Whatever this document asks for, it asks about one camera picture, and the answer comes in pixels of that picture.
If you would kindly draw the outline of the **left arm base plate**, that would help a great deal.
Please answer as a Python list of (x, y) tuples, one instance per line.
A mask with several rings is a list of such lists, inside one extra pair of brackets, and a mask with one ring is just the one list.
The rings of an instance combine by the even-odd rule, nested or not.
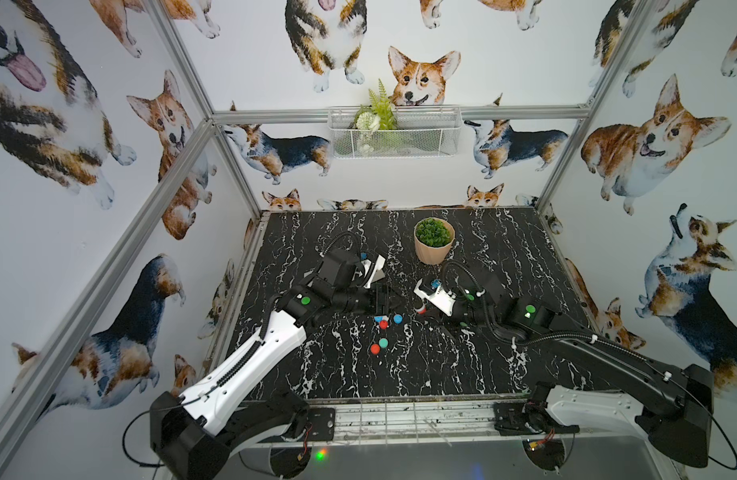
[(317, 407), (294, 416), (294, 422), (280, 435), (264, 438), (260, 443), (304, 442), (304, 440), (330, 441), (334, 439), (336, 409)]

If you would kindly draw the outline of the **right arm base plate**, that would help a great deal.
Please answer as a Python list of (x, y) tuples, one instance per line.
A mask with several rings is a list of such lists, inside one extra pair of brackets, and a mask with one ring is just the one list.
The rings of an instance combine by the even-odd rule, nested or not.
[(577, 434), (578, 425), (554, 420), (543, 404), (532, 401), (494, 404), (495, 429), (504, 436)]

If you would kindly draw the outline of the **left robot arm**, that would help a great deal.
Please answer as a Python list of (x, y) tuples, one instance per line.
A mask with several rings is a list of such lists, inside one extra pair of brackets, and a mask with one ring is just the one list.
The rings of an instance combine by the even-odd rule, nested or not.
[(348, 315), (383, 317), (398, 305), (384, 280), (386, 255), (334, 242), (316, 267), (262, 312), (262, 325), (214, 371), (178, 397), (162, 394), (148, 410), (150, 448), (176, 479), (215, 478), (232, 454), (270, 438), (306, 442), (310, 406), (292, 391), (244, 407), (248, 394), (308, 336)]

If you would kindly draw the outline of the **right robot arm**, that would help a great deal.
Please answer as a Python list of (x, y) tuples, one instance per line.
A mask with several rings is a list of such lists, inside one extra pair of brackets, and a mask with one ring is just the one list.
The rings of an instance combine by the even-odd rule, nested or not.
[(487, 337), (519, 348), (538, 347), (602, 377), (611, 393), (593, 391), (580, 400), (545, 384), (533, 402), (556, 424), (594, 425), (647, 440), (658, 452), (692, 468), (710, 463), (713, 380), (696, 364), (684, 369), (648, 358), (582, 326), (558, 307), (532, 296), (514, 297), (497, 278), (486, 282), (464, 265), (454, 285), (422, 280), (415, 289), (456, 326), (486, 329)]

